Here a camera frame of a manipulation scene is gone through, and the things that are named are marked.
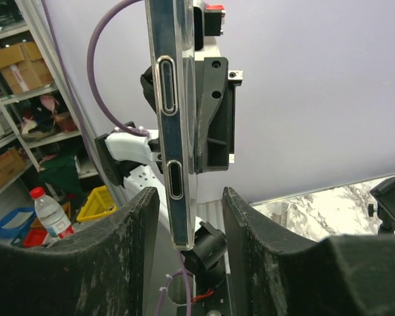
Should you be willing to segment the phone stand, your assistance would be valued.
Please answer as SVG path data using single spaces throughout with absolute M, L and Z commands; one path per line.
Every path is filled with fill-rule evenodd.
M 370 194 L 377 201 L 377 209 L 371 203 L 368 205 L 368 215 L 382 221 L 378 234 L 394 234 L 395 232 L 395 176 L 383 180 L 370 190 Z

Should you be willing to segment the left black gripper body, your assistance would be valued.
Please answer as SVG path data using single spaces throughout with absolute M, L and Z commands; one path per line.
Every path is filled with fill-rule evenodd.
M 236 88 L 243 72 L 229 70 L 225 57 L 195 62 L 195 172 L 226 171 L 234 153 Z

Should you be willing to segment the black phone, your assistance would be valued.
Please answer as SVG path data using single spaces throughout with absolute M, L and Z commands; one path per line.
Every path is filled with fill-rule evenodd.
M 194 246 L 196 78 L 192 1 L 146 1 L 159 143 L 174 247 Z

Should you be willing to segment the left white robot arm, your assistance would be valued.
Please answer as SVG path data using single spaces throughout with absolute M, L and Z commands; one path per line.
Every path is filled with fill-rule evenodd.
M 224 57 L 196 61 L 197 92 L 197 172 L 227 171 L 234 161 L 236 88 L 243 72 L 229 70 Z M 167 199 L 171 188 L 156 179 L 151 165 L 162 167 L 157 130 L 147 136 L 125 131 L 104 134 L 95 139 L 106 176 L 116 186 L 135 195 L 144 186 L 154 186 L 160 197 L 159 221 L 170 228 Z M 204 289 L 220 287 L 225 280 L 226 237 L 221 230 L 197 218 L 195 247 L 184 251 L 185 265 Z

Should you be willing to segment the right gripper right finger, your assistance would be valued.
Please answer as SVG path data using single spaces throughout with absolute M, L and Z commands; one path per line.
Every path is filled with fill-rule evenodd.
M 223 217 L 236 315 L 395 315 L 395 235 L 314 242 L 230 187 Z

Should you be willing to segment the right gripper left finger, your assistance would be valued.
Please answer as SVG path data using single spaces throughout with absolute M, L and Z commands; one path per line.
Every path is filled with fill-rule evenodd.
M 144 315 L 158 216 L 147 187 L 49 247 L 0 242 L 0 315 Z

